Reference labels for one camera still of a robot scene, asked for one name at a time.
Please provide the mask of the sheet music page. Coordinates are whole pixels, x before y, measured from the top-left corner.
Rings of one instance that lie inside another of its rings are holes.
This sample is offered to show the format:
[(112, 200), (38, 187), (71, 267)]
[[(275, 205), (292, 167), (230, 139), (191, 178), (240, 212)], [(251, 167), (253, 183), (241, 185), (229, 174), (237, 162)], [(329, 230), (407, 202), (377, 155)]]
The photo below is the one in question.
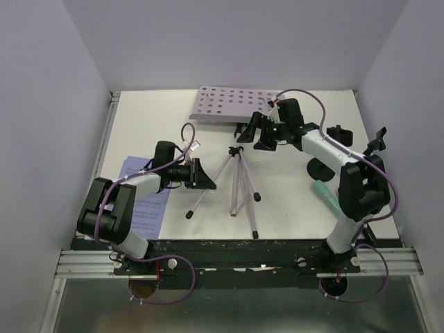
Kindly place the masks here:
[[(128, 156), (121, 167), (119, 177), (136, 173), (146, 166), (150, 160), (145, 157)], [(170, 189), (158, 194), (151, 194), (135, 201), (131, 230), (140, 237), (148, 240), (157, 240), (160, 235)]]

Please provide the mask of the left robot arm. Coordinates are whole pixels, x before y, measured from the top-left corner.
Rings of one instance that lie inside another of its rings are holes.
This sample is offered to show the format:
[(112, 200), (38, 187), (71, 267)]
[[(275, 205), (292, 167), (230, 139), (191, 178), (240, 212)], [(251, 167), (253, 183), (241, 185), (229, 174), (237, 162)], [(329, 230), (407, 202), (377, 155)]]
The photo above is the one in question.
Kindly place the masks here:
[(171, 182), (181, 182), (188, 189), (216, 189), (200, 160), (184, 162), (184, 153), (175, 157), (177, 150), (173, 142), (160, 141), (153, 159), (137, 173), (118, 181), (95, 178), (78, 216), (77, 232), (129, 255), (130, 266), (139, 274), (153, 268), (154, 258), (147, 252), (148, 240), (131, 230), (136, 200), (160, 193)]

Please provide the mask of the green microphone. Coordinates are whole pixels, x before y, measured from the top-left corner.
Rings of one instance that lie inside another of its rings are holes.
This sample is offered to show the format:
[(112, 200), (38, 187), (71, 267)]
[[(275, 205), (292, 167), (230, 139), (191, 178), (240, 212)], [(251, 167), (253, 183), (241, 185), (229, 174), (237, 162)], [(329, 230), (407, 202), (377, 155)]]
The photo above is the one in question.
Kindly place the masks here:
[(339, 201), (324, 182), (320, 180), (314, 181), (311, 184), (311, 190), (318, 198), (320, 198), (325, 203), (325, 205), (329, 208), (333, 215), (335, 215), (336, 217), (340, 217), (341, 208), (339, 205)]

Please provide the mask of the black microphone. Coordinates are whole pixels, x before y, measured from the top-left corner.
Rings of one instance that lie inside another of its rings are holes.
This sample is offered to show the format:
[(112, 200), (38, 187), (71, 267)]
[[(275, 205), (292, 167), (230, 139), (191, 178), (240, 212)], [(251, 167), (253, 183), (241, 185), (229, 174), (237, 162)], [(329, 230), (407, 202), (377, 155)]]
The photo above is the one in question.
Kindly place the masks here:
[(377, 237), (375, 236), (374, 232), (372, 231), (369, 225), (364, 226), (362, 235), (364, 236), (364, 239), (366, 240), (366, 243), (368, 245), (371, 245), (372, 247), (377, 246)]

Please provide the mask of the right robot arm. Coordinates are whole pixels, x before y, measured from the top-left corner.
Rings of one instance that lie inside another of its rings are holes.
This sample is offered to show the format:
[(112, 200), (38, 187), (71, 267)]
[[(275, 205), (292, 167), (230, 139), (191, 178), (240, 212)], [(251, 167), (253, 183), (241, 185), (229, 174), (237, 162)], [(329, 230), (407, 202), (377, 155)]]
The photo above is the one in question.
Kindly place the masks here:
[(325, 135), (317, 124), (306, 123), (295, 98), (274, 100), (271, 104), (269, 115), (253, 113), (237, 142), (251, 143), (259, 129), (254, 149), (275, 151), (279, 141), (286, 141), (339, 176), (341, 215), (325, 240), (329, 248), (319, 255), (324, 270), (336, 271), (343, 266), (343, 253), (351, 250), (364, 225), (390, 202), (384, 163), (377, 155), (367, 156), (349, 149)]

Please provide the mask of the white music stand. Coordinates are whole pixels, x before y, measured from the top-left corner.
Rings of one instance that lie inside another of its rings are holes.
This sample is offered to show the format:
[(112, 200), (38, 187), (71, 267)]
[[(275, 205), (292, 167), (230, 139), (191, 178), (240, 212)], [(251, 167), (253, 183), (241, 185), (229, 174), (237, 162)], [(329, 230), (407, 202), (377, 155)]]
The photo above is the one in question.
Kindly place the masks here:
[[(268, 114), (267, 103), (273, 95), (274, 92), (262, 89), (202, 86), (198, 89), (189, 119), (234, 124), (233, 137), (238, 139), (251, 120), (261, 119)], [(231, 217), (236, 217), (245, 208), (252, 237), (258, 239), (253, 203), (259, 202), (262, 197), (240, 143), (228, 147), (228, 154), (211, 180), (217, 182), (229, 163), (233, 164), (233, 172), (228, 212)]]

